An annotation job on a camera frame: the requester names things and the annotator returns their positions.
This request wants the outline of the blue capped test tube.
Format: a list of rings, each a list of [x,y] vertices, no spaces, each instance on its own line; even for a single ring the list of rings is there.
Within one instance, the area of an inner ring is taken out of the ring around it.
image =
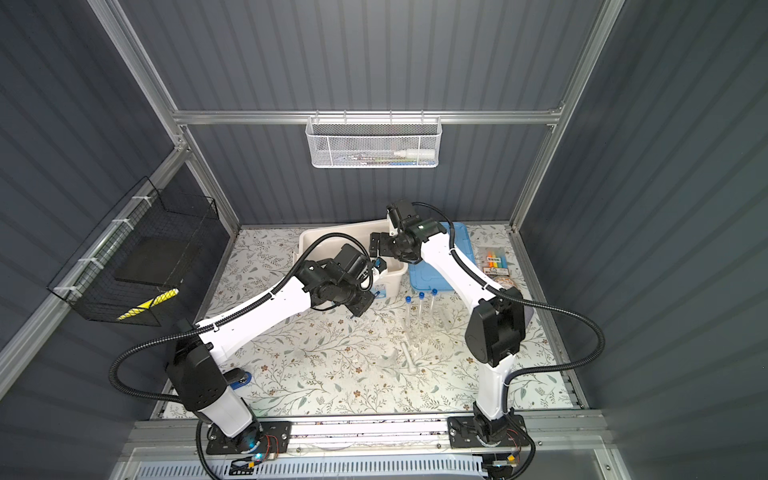
[[[429,301],[427,305],[427,318],[432,319],[435,311],[436,298],[438,296],[438,290],[432,289],[429,294]]]
[[[420,323],[422,321],[423,313],[424,313],[424,305],[425,305],[425,292],[420,291],[418,293],[418,302],[417,302],[417,323]]]
[[[412,318],[413,318],[413,299],[410,295],[405,297],[405,307],[406,307],[406,313],[405,313],[405,319],[404,319],[404,325],[406,329],[412,328]]]

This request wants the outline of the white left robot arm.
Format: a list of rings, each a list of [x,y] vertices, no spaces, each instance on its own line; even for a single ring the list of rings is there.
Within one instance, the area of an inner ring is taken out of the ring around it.
[[[166,373],[186,410],[231,439],[260,436],[258,420],[234,392],[221,367],[246,343],[277,323],[329,302],[361,316],[373,303],[373,262],[346,243],[333,258],[297,261],[264,295],[199,324],[190,338],[175,340]]]

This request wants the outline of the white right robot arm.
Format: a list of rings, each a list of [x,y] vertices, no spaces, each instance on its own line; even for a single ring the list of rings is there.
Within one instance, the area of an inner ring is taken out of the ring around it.
[[[479,363],[474,430],[483,444],[497,444],[512,428],[508,376],[517,367],[530,315],[519,290],[502,288],[456,246],[450,220],[423,218],[416,211],[419,205],[408,200],[389,204],[389,231],[373,235],[371,250],[411,265],[427,263],[465,304],[465,343]]]

